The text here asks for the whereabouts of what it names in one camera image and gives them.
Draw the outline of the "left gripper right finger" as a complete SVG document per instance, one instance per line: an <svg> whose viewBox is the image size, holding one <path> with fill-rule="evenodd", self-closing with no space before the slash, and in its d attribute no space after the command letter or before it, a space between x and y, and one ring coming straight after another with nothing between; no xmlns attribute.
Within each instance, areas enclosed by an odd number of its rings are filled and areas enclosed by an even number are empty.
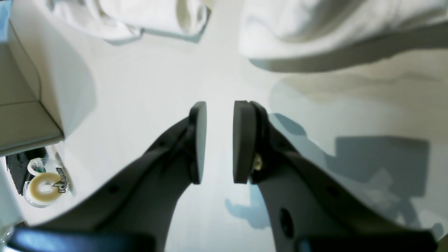
<svg viewBox="0 0 448 252"><path fill-rule="evenodd" d="M259 187L278 252L435 252L430 231L397 225L301 155L254 101L234 102L233 180Z"/></svg>

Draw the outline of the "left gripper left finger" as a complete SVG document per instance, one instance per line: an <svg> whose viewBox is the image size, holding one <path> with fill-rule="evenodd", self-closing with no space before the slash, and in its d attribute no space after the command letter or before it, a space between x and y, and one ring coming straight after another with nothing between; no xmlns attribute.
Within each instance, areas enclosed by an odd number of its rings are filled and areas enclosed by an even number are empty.
<svg viewBox="0 0 448 252"><path fill-rule="evenodd" d="M176 204L204 171L207 105L167 129L138 159L68 212L7 239L16 252L162 252Z"/></svg>

